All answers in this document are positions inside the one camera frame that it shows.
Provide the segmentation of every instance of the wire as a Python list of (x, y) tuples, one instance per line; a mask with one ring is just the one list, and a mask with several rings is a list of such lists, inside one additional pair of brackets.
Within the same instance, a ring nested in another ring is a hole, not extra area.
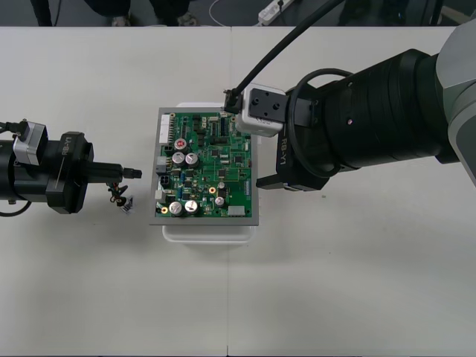
[(280, 6), (280, 18), (281, 18), (281, 22), (283, 23), (283, 25), (287, 26), (287, 25), (286, 25), (286, 20), (285, 20), (284, 17), (283, 17), (283, 5), (284, 5), (283, 0), (279, 0), (279, 1), (277, 2), (277, 4)]
[(244, 80), (235, 88), (232, 89), (232, 95), (240, 94), (251, 81), (272, 61), (278, 54), (288, 47), (295, 39), (297, 39), (305, 30), (310, 28), (316, 21), (326, 15), (332, 9), (337, 7), (344, 0), (329, 0), (324, 5), (320, 6), (314, 13), (307, 16), (293, 31), (288, 33), (266, 56), (251, 70)]
[(61, 4), (62, 4), (62, 0), (59, 0), (58, 10), (57, 10), (57, 17), (55, 18), (54, 24), (53, 24), (54, 27), (56, 27), (58, 25), (58, 19), (60, 18)]
[(0, 217), (15, 217), (15, 216), (19, 216), (20, 214), (24, 213), (28, 208), (30, 208), (31, 206), (31, 202), (28, 201), (26, 203), (25, 206), (23, 206), (23, 208), (21, 210), (18, 210), (16, 212), (9, 212), (9, 213), (5, 213), (5, 212), (0, 212)]
[[(217, 25), (219, 26), (223, 26), (224, 28), (229, 28), (230, 26), (227, 26), (227, 25), (224, 25), (222, 24), (220, 21), (218, 21), (217, 19), (215, 19), (211, 13), (211, 9), (213, 8), (213, 6), (215, 6), (215, 4), (217, 2), (219, 2), (221, 0), (215, 0), (214, 2), (212, 2), (212, 4), (210, 5), (210, 7), (208, 8), (208, 15), (210, 16), (210, 18), (213, 20), (213, 22), (215, 22)], [(261, 26), (261, 22), (258, 22), (257, 24), (253, 25), (253, 27), (256, 27), (256, 26)]]
[(342, 69), (337, 69), (337, 68), (322, 68), (307, 74), (302, 80), (300, 80), (300, 82), (292, 91), (291, 98), (289, 99), (288, 117), (286, 121), (289, 140), (291, 141), (292, 149), (295, 151), (295, 155), (297, 159), (299, 160), (300, 164), (304, 167), (304, 169), (309, 171), (312, 175), (325, 178), (325, 179), (332, 177), (336, 173), (338, 173), (341, 170), (341, 165), (338, 162), (334, 162), (334, 168), (332, 168), (330, 171), (323, 171), (313, 166), (309, 162), (309, 160), (304, 155), (303, 150), (300, 147), (298, 139), (296, 138), (295, 112), (296, 112), (296, 104), (297, 104), (301, 89), (313, 78), (324, 76), (327, 74), (334, 74), (336, 76), (348, 77), (352, 73), (344, 71)]

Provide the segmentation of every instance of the person's feet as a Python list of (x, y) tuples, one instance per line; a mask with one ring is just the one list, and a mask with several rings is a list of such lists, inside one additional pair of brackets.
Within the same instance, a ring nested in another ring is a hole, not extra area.
[(125, 27), (129, 27), (130, 25), (131, 25), (131, 20), (129, 15), (112, 18), (111, 26), (114, 28), (125, 28)]
[(187, 11), (184, 15), (177, 18), (178, 26), (198, 26), (199, 22), (196, 17), (192, 15), (190, 11)]

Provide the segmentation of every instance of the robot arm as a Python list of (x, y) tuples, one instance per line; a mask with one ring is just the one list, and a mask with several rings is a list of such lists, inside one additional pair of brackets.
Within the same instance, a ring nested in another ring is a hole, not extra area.
[(77, 213), (83, 207), (88, 184), (104, 183), (112, 193), (111, 201), (126, 204), (119, 187), (122, 179), (139, 179), (142, 172), (119, 164), (93, 162), (92, 143), (81, 132), (67, 132), (58, 141), (48, 140), (42, 124), (23, 120), (0, 123), (0, 133), (12, 132), (13, 141), (0, 141), (0, 199), (14, 204), (27, 201), (17, 216), (31, 202), (46, 202), (58, 213)]
[[(409, 50), (357, 74), (319, 70), (286, 93), (250, 84), (238, 130), (278, 134), (277, 174), (257, 186), (320, 190), (339, 172), (428, 156), (461, 161), (476, 184), (474, 34), (476, 21), (458, 27), (439, 55)], [(344, 79), (307, 84), (322, 74)]]

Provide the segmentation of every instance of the circuit board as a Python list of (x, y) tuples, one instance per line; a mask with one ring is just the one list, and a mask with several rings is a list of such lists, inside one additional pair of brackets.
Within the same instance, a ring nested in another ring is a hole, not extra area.
[(167, 112), (160, 125), (155, 217), (253, 216), (251, 136), (233, 115)]

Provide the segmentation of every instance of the silver capacitor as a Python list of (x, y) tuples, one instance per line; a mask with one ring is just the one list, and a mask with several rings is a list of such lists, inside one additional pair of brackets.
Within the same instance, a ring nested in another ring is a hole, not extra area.
[(215, 206), (223, 207), (225, 205), (225, 199), (223, 197), (216, 197), (215, 198)]
[(176, 152), (172, 155), (172, 162), (175, 166), (180, 167), (185, 164), (185, 155), (181, 152)]
[(191, 152), (185, 156), (185, 162), (188, 164), (188, 167), (197, 167), (199, 165), (199, 157), (197, 154)]
[(173, 147), (179, 152), (186, 152), (187, 151), (187, 141), (185, 139), (179, 138), (173, 143)]
[(195, 214), (199, 210), (199, 204), (196, 203), (196, 201), (193, 201), (192, 199), (190, 201), (186, 201), (185, 210), (188, 214)]
[(184, 213), (184, 208), (180, 202), (175, 201), (170, 204), (169, 212), (172, 214), (172, 216), (178, 217)]

